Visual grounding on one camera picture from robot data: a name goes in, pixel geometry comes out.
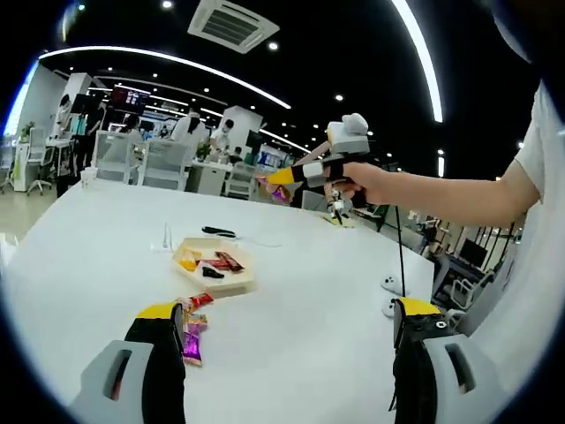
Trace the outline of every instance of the black cable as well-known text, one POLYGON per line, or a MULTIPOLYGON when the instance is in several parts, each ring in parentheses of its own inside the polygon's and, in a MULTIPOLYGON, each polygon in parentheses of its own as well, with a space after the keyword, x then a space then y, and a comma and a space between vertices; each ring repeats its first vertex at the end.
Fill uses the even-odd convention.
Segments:
POLYGON ((400 214, 398 207, 395 206, 396 211, 396 229, 398 230, 398 249, 400 250, 400 273, 403 282, 403 298, 406 297, 406 283, 404 282, 404 258, 403 258, 403 238, 400 232, 400 214))

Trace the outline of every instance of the air conditioning vent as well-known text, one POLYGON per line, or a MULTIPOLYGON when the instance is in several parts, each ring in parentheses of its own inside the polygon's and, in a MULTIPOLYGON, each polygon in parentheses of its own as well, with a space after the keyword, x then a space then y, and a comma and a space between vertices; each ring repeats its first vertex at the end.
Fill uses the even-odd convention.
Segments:
POLYGON ((223 0, 201 0, 188 33, 247 53, 279 30, 257 13, 223 0))

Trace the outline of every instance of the led light strip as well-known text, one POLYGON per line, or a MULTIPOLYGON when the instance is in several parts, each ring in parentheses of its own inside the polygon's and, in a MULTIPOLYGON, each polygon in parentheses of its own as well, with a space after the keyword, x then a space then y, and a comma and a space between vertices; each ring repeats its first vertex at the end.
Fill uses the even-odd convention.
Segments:
POLYGON ((152 99, 163 100, 164 102, 173 102, 176 104, 180 104, 181 106, 188 106, 188 103, 180 102, 178 100, 173 100, 173 99, 167 99, 165 97, 160 97, 158 95, 150 95, 149 97, 151 97, 152 99))
POLYGON ((273 95, 270 95, 266 91, 263 91, 260 88, 257 88, 256 86, 252 86, 248 82, 242 81, 241 79, 238 79, 236 77, 232 77, 231 75, 229 75, 225 72, 218 71, 217 69, 210 68, 209 66, 205 66, 203 64, 197 64, 196 62, 193 62, 193 61, 190 61, 190 60, 182 59, 180 57, 175 57, 175 56, 172 56, 172 55, 166 55, 164 53, 159 53, 157 51, 134 49, 132 47, 120 47, 120 46, 82 46, 82 47, 70 47, 69 49, 60 49, 60 50, 50 51, 49 53, 45 53, 45 54, 39 56, 39 59, 42 60, 42 59, 45 59, 47 57, 64 55, 66 53, 72 53, 72 52, 76 52, 76 51, 96 51, 96 50, 98 50, 98 51, 108 51, 108 50, 109 51, 123 51, 124 53, 136 53, 138 55, 159 57, 160 59, 170 60, 172 62, 178 62, 180 64, 186 64, 188 66, 192 66, 192 67, 200 69, 202 71, 213 73, 214 75, 217 75, 218 77, 225 78, 226 80, 229 80, 231 82, 235 82, 236 84, 238 84, 242 87, 245 87, 245 88, 248 88, 248 89, 254 91, 258 95, 262 95, 263 97, 268 98, 268 100, 270 100, 271 102, 275 102, 276 104, 283 106, 285 109, 290 109, 289 104, 283 102, 280 99, 277 99, 273 95))
POLYGON ((438 176, 443 178, 443 173, 445 172, 445 159, 442 156, 438 157, 438 176))
POLYGON ((139 88, 134 88, 134 87, 119 86, 118 84, 116 84, 114 87, 127 88, 128 90, 139 91, 140 93, 143 93, 143 94, 145 94, 145 95, 150 95, 150 94, 151 94, 150 91, 140 90, 139 88))
POLYGON ((312 153, 307 148, 303 148, 302 146, 299 146, 298 144, 294 144, 292 141, 288 141, 288 140, 284 139, 283 137, 281 137, 280 135, 276 135, 276 134, 273 134, 272 132, 265 131, 265 130, 259 130, 259 132, 264 133, 264 134, 268 135, 269 137, 273 137, 274 139, 284 141, 286 144, 289 144, 289 145, 293 146, 294 148, 299 148, 303 152, 312 153))
POLYGON ((217 117, 222 117, 221 113, 214 112, 213 110, 210 110, 210 109, 200 108, 200 110, 202 110, 203 112, 209 113, 210 115, 216 115, 217 117))
POLYGON ((391 2, 398 10, 398 14, 400 14, 400 17, 406 25, 406 29, 408 29, 412 42, 414 43, 416 51, 418 52, 422 68, 424 68, 427 88, 430 91, 430 98, 432 99, 433 118, 436 122, 443 122, 443 114, 441 113, 440 89, 438 88, 438 81, 435 78, 432 58, 430 57, 430 52, 427 49, 424 35, 422 35, 422 31, 418 26, 418 22, 416 21, 416 18, 414 18, 414 14, 412 13, 406 1, 391 0, 391 2))
POLYGON ((147 109, 153 109, 153 110, 159 110, 161 112, 167 112, 167 113, 175 113, 177 115, 180 115, 181 117, 183 117, 185 114, 181 113, 181 112, 177 112, 176 110, 171 110, 171 109, 165 109, 165 108, 158 108, 157 106, 146 106, 147 109))

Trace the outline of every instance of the monitor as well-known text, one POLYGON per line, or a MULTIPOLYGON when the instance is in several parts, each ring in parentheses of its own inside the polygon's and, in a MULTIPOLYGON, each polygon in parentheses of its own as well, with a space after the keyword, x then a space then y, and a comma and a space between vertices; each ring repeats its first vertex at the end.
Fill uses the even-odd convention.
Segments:
POLYGON ((77 95, 72 102, 71 113, 90 113, 95 111, 100 104, 100 97, 91 95, 77 95))
POLYGON ((151 122, 151 121, 142 120, 142 121, 141 121, 141 124, 139 124, 139 128, 140 128, 141 130, 145 130, 145 131, 147 131, 147 132, 151 132, 151 131, 153 131, 153 129, 155 128, 155 124, 154 124, 153 122, 151 122))
POLYGON ((147 93, 115 86, 110 94, 108 105, 115 110, 141 115, 148 99, 149 94, 147 93))
POLYGON ((483 266, 486 253, 487 250, 484 247, 479 246, 474 241, 466 239, 463 243, 463 247, 461 248, 461 252, 459 252, 459 258, 464 259, 471 265, 475 265, 480 268, 483 266))

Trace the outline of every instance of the snack wrapper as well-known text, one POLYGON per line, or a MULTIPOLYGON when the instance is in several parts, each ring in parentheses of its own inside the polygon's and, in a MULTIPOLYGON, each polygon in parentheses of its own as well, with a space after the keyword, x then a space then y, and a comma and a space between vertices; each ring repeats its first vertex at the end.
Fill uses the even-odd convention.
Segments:
POLYGON ((218 258, 228 263, 228 265, 230 266, 230 271, 232 272, 239 272, 244 268, 241 266, 241 264, 239 264, 239 262, 233 259, 231 255, 226 252, 216 252, 215 254, 218 258))
POLYGON ((185 348, 183 361, 186 364, 202 367, 200 356, 200 333, 207 327, 205 315, 189 314, 185 320, 185 348))
POLYGON ((183 306, 183 312, 185 314, 194 312, 199 307, 203 307, 213 301, 214 298, 208 293, 201 293, 198 296, 192 296, 190 298, 177 298, 177 302, 183 306))

